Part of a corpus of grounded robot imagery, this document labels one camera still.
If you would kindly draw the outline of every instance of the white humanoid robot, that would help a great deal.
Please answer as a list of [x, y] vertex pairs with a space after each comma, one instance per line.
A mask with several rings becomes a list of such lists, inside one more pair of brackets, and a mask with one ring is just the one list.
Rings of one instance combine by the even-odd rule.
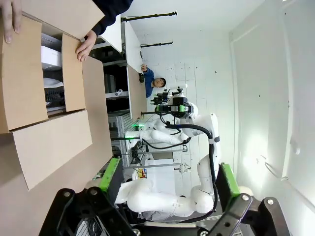
[[[140, 140], [156, 140], [170, 145], [181, 144], [190, 137], [197, 136], [203, 132], [197, 129], [184, 128], [184, 125], [198, 125], [212, 134], [209, 144], [214, 147], [213, 164], [215, 178], [219, 171], [219, 161], [221, 158], [220, 138], [218, 131], [218, 119], [215, 114], [198, 115], [197, 107], [188, 102], [183, 96], [182, 89], [176, 88], [178, 92], [158, 94], [154, 100], [157, 103], [156, 112], [158, 114], [172, 114], [177, 118], [177, 124], [182, 132], [179, 135], [171, 135], [176, 129], [166, 128], [161, 119], [146, 123], [141, 131], [127, 132], [126, 137], [135, 137], [135, 140], [126, 140], [130, 147]], [[191, 190], [189, 198], [170, 195], [165, 193], [152, 192], [153, 182], [148, 179], [138, 179], [123, 183], [120, 187], [115, 203], [127, 202], [128, 207], [135, 212], [160, 211], [171, 216], [187, 217], [194, 211], [208, 213], [214, 207], [212, 195], [214, 194], [213, 182], [211, 178], [211, 166], [209, 155], [202, 158], [197, 171], [201, 185], [195, 186]]]

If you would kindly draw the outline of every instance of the person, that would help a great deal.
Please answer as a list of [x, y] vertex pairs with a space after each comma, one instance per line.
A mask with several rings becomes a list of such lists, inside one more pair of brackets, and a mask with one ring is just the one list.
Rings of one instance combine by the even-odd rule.
[[164, 78], [154, 78], [153, 71], [150, 70], [147, 65], [142, 64], [141, 70], [144, 74], [147, 98], [151, 96], [153, 88], [162, 88], [166, 85], [166, 80]]
[[[89, 56], [97, 37], [116, 21], [116, 16], [127, 11], [133, 0], [93, 0], [104, 13], [104, 17], [88, 32], [85, 42], [76, 50], [78, 60], [84, 61]], [[0, 0], [2, 9], [4, 39], [12, 41], [13, 29], [16, 33], [21, 30], [22, 4], [21, 0]]]
[[16, 33], [21, 30], [22, 4], [21, 0], [0, 0], [2, 9], [4, 40], [12, 41], [13, 29]]
[[93, 0], [105, 16], [88, 32], [85, 42], [76, 50], [79, 61], [86, 60], [97, 37], [104, 33], [108, 26], [114, 24], [116, 16], [129, 9], [132, 1], [133, 0]]

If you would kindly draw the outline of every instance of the white table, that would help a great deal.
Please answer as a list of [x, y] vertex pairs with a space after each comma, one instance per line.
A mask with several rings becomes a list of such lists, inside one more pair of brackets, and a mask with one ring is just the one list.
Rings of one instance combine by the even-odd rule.
[[123, 34], [125, 36], [126, 60], [104, 63], [103, 66], [113, 64], [127, 64], [127, 82], [130, 116], [132, 120], [141, 117], [141, 112], [147, 111], [147, 99], [145, 84], [140, 84], [139, 73], [141, 70], [141, 46], [139, 39], [129, 22], [122, 23], [124, 27]]
[[95, 44], [93, 49], [112, 46], [118, 52], [122, 52], [122, 29], [120, 15], [116, 17], [116, 21], [111, 26], [108, 26], [105, 32], [98, 36], [103, 39], [104, 43]]
[[138, 73], [143, 73], [141, 70], [141, 46], [136, 33], [130, 22], [124, 22], [125, 27], [125, 44], [126, 44], [126, 59], [127, 64], [135, 69]]

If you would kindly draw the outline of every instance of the black pole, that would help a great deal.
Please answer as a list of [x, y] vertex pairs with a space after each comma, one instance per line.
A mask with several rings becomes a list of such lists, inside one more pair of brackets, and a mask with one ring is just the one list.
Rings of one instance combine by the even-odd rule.
[[157, 112], [141, 112], [141, 115], [158, 114]]
[[132, 140], [132, 139], [140, 139], [139, 137], [133, 137], [133, 138], [111, 138], [111, 141], [116, 141], [116, 140]]
[[141, 45], [140, 48], [148, 48], [148, 47], [154, 47], [154, 46], [162, 46], [162, 45], [169, 45], [173, 44], [173, 42], [169, 43], [156, 43], [156, 44], [148, 44], [148, 45]]
[[134, 20], [140, 20], [140, 19], [146, 19], [146, 18], [153, 18], [153, 17], [160, 17], [160, 16], [176, 16], [176, 15], [177, 15], [177, 12], [173, 11], [170, 13], [154, 14], [154, 15], [147, 15], [147, 16], [137, 16], [137, 17], [132, 17], [132, 18], [122, 17], [121, 21], [127, 22], [127, 21], [134, 21]]

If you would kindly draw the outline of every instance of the black metal frame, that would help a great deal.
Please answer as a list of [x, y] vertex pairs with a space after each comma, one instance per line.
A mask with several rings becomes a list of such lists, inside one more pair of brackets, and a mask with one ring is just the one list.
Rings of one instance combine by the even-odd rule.
[[280, 204], [275, 198], [265, 198], [260, 202], [247, 194], [239, 195], [210, 231], [193, 226], [155, 227], [140, 224], [131, 227], [98, 187], [84, 189], [78, 194], [72, 189], [59, 190], [39, 235], [75, 235], [82, 220], [87, 218], [98, 219], [110, 236], [231, 236], [240, 223], [249, 224], [256, 236], [290, 236]]

